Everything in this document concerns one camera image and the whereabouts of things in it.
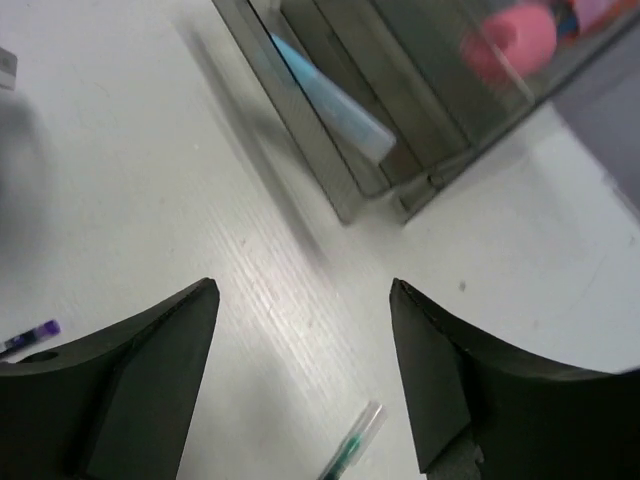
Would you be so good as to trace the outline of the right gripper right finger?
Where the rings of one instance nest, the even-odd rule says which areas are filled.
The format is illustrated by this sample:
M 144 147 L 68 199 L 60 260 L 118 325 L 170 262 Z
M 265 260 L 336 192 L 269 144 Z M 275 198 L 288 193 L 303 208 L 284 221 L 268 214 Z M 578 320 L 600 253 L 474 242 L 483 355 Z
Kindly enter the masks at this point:
M 635 479 L 639 373 L 605 373 L 507 343 L 395 280 L 396 355 L 429 479 Z

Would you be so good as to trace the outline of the pink capped marker bottle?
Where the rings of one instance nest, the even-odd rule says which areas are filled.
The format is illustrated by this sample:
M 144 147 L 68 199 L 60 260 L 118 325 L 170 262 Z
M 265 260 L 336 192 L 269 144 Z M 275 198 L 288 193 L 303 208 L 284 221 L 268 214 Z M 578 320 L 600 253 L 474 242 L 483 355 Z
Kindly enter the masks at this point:
M 638 7 L 637 1 L 523 1 L 469 32 L 462 58 L 488 83 L 522 79 L 549 64 L 558 47 L 604 30 Z

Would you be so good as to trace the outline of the green pen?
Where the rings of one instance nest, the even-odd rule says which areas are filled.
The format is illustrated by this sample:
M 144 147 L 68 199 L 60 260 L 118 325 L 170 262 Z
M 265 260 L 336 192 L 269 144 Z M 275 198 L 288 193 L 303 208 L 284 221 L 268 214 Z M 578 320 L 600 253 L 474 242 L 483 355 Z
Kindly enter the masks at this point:
M 370 401 L 340 443 L 319 479 L 340 479 L 349 467 L 360 460 L 385 420 L 385 407 L 379 402 Z

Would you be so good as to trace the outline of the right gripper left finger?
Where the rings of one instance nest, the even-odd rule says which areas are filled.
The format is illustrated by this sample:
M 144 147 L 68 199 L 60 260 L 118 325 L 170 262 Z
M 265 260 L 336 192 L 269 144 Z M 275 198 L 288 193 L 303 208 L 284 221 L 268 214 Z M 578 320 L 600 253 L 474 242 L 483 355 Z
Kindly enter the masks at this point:
M 1 364 L 4 479 L 174 479 L 219 307 L 203 278 L 72 342 Z

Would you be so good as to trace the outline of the clear drawer organizer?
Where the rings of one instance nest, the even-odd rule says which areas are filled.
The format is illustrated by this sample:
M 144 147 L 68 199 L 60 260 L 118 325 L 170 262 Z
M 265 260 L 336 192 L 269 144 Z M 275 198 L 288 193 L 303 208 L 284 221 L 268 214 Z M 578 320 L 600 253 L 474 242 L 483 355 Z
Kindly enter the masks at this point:
M 565 89 L 639 24 L 639 7 L 558 47 L 522 79 L 488 83 L 461 42 L 490 15 L 523 1 L 219 1 L 216 9 L 337 217 L 392 195 L 408 220 L 537 107 Z M 274 33 L 396 136 L 365 158 L 311 105 Z

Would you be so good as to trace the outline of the blue highlighter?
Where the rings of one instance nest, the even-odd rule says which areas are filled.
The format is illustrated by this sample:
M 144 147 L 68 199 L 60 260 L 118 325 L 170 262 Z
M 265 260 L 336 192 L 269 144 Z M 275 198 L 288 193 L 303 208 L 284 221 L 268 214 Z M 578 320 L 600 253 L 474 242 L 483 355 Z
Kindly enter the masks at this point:
M 286 41 L 270 37 L 320 118 L 365 158 L 381 162 L 396 144 L 394 133 Z

